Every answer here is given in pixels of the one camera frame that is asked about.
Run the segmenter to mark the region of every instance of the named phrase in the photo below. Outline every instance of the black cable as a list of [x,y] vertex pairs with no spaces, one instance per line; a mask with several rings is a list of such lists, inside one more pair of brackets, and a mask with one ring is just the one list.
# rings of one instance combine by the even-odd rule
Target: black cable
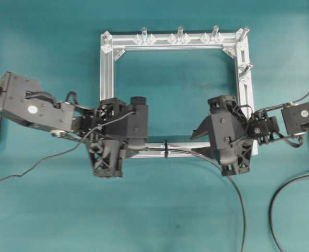
[[280,186],[276,191],[275,193],[273,194],[272,196],[272,199],[271,199],[271,202],[270,202],[270,206],[269,206],[269,225],[270,225],[270,229],[271,229],[271,233],[272,233],[272,236],[273,236],[273,239],[275,241],[275,244],[277,245],[279,251],[281,252],[284,252],[284,250],[281,248],[280,246],[280,243],[274,233],[274,229],[273,229],[273,222],[272,222],[272,209],[273,209],[273,204],[274,204],[274,201],[276,199],[276,197],[278,196],[278,194],[284,189],[286,188],[288,185],[290,184],[293,184],[294,182],[296,181],[300,181],[300,180],[304,180],[304,179],[309,179],[309,175],[305,175],[305,176],[301,176],[301,177],[297,177],[295,179],[292,179],[290,181],[288,181],[287,183],[283,184],[282,186]]
[[77,99],[77,93],[75,93],[74,91],[70,91],[66,96],[66,102],[69,102],[71,97],[73,98],[74,103],[76,105],[79,105],[79,100]]
[[[278,140],[284,140],[285,143],[287,143],[289,146],[293,147],[293,148],[299,148],[302,144],[303,144],[303,138],[301,135],[298,136],[284,136],[283,134],[279,133],[279,132],[275,132],[274,134],[276,134],[277,136],[279,136],[278,139],[272,141],[278,141]],[[288,140],[289,138],[298,138],[299,143],[293,143],[290,140]]]
[[55,108],[59,107],[59,104],[57,103],[55,96],[53,96],[48,92],[34,92],[26,94],[26,99],[32,99],[32,98],[44,98],[47,99],[48,101],[51,101],[51,103]]
[[[302,101],[303,99],[305,99],[307,96],[309,96],[309,92],[307,94],[305,94],[303,97],[301,97],[300,99],[297,99],[295,101],[292,101],[292,103],[296,103],[299,101]],[[256,111],[256,113],[258,112],[265,112],[265,111],[272,111],[272,110],[276,110],[276,109],[281,109],[285,106],[286,104],[279,104],[279,105],[274,105],[274,106],[270,106],[270,107],[266,107],[263,109],[259,109]]]
[[94,130],[96,130],[96,129],[100,128],[100,127],[106,126],[106,125],[108,125],[108,124],[110,124],[110,123],[120,121],[120,120],[124,119],[125,117],[127,117],[127,116],[129,116],[129,115],[131,115],[131,114],[133,114],[133,113],[134,113],[134,111],[131,111],[131,112],[129,112],[129,113],[127,113],[127,114],[125,114],[125,115],[123,115],[123,116],[117,118],[117,119],[114,119],[114,120],[111,120],[111,121],[106,122],[106,123],[104,123],[104,124],[101,124],[101,125],[99,125],[99,126],[96,126],[95,128],[93,128],[93,129],[91,129],[90,131],[88,131],[88,133],[86,133],[86,134],[84,135],[84,137],[82,137],[82,139],[75,145],[75,147],[73,147],[73,148],[71,148],[71,149],[69,149],[69,150],[62,151],[62,152],[60,152],[60,153],[51,155],[51,156],[47,156],[47,157],[45,157],[45,158],[43,158],[43,159],[40,159],[40,160],[39,160],[38,162],[36,162],[31,168],[29,168],[28,170],[26,170],[26,171],[23,172],[22,174],[14,174],[14,175],[10,175],[10,176],[6,176],[6,177],[3,177],[3,178],[0,178],[0,182],[6,180],[6,179],[8,179],[8,178],[11,178],[11,177],[22,177],[22,176],[24,176],[25,174],[27,174],[28,172],[30,172],[31,170],[33,170],[33,169],[34,169],[36,166],[38,166],[40,163],[42,163],[42,162],[44,162],[44,161],[46,161],[46,160],[50,160],[50,159],[56,158],[56,157],[58,157],[58,156],[62,156],[62,155],[64,155],[64,154],[67,154],[67,153],[69,153],[69,152],[72,152],[72,151],[76,150],[76,149],[78,148],[78,146],[80,146],[80,144],[86,139],[86,137],[89,136]]
[[251,109],[251,113],[253,114],[253,108],[250,105],[248,105],[248,104],[237,106],[237,107],[235,107],[234,110],[236,111],[237,109],[241,109],[241,108],[250,108]]
[[296,102],[299,102],[299,101],[302,101],[303,99],[305,99],[307,96],[309,96],[309,92],[307,94],[305,94],[303,97],[301,97],[300,99],[297,99],[295,101],[292,101],[293,103],[296,103]]
[[[147,151],[165,151],[166,149],[163,149],[163,148],[146,148],[145,150]],[[172,151],[172,152],[179,152],[179,153],[184,153],[184,154],[190,154],[190,155],[193,155],[193,156],[196,156],[200,159],[203,159],[209,163],[211,163],[212,165],[214,165],[217,169],[219,169],[220,171],[222,171],[222,167],[216,163],[216,161],[202,155],[202,154],[199,154],[197,152],[194,152],[194,151],[186,151],[186,150],[180,150],[180,149],[167,149],[168,151]],[[241,252],[244,252],[245,250],[245,239],[246,239],[246,229],[247,229],[247,217],[246,217],[246,208],[245,208],[245,203],[244,203],[244,199],[243,199],[243,196],[237,186],[237,184],[235,183],[235,181],[232,179],[232,177],[230,176],[227,176],[226,177],[230,182],[231,184],[234,186],[238,196],[239,196],[239,200],[240,200],[240,203],[241,203],[241,206],[242,206],[242,213],[243,213],[243,238],[242,238],[242,246],[241,246]]]

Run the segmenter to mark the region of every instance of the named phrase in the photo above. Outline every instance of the teal mat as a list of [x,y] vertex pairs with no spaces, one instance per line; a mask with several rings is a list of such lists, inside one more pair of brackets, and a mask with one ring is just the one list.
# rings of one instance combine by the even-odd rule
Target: teal mat
[[[0,78],[5,71],[35,78],[58,100],[72,90],[94,107],[101,33],[143,26],[173,31],[179,25],[250,26],[256,108],[309,91],[309,0],[0,0]],[[208,98],[236,92],[233,62],[221,51],[126,53],[116,63],[115,83],[125,101],[148,97],[152,138],[189,135],[207,114]],[[0,177],[71,146],[5,119]],[[235,180],[247,205],[246,251],[270,252],[276,248],[268,203],[280,184],[309,171],[309,134],[299,149],[278,142],[259,152],[251,172]],[[191,157],[126,160],[123,169],[120,180],[94,178],[82,146],[1,183],[0,252],[239,251],[238,197],[214,167]],[[274,222],[286,251],[309,251],[309,181],[279,196]]]

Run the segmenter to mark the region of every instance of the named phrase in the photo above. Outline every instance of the aluminum frame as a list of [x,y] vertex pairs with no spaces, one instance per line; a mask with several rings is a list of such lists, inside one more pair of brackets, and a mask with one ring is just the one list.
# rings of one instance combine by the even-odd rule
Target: aluminum frame
[[[173,34],[148,34],[144,27],[140,34],[111,35],[108,31],[101,34],[100,49],[100,100],[114,97],[114,63],[127,51],[139,50],[191,50],[221,49],[235,61],[237,98],[240,105],[248,104],[254,110],[251,81],[251,68],[248,27],[234,33],[220,33],[214,26],[211,32],[186,33],[181,26]],[[249,118],[251,110],[242,108]],[[150,148],[163,148],[164,143],[148,143]],[[209,146],[209,142],[169,143],[169,148],[191,149]],[[253,143],[252,155],[257,155],[256,141]],[[183,153],[172,153],[169,156],[190,156]],[[163,152],[140,151],[134,158],[161,158]]]

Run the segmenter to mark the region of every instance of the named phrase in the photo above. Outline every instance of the bolt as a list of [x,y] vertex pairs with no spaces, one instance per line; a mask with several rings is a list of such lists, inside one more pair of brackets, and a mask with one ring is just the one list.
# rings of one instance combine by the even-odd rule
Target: bolt
[[244,30],[243,30],[243,32],[242,32],[242,35],[240,36],[240,38],[238,39],[238,41],[239,41],[239,42],[242,42],[242,41],[246,38],[246,36],[247,36],[247,34],[248,34],[249,31],[250,31],[250,28],[249,28],[249,27],[245,27]]
[[307,110],[302,110],[302,111],[301,111],[301,116],[302,116],[302,117],[308,117],[308,116],[309,116],[308,111],[307,111]]
[[253,130],[255,132],[255,134],[260,134],[261,133],[261,130],[260,128],[254,128]]

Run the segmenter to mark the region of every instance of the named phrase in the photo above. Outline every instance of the clear plastic peg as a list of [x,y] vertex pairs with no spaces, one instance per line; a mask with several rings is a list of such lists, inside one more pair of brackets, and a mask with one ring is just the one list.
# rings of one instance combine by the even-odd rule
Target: clear plastic peg
[[214,40],[218,36],[219,26],[215,25],[212,29],[211,40]]
[[147,28],[146,27],[142,28],[142,40],[144,43],[147,42]]
[[240,42],[242,42],[246,38],[246,36],[248,35],[249,31],[250,31],[249,27],[245,27],[243,29],[242,35],[240,35],[240,38],[239,38]]
[[177,28],[177,41],[181,42],[182,35],[184,34],[184,28],[182,26],[179,26]]

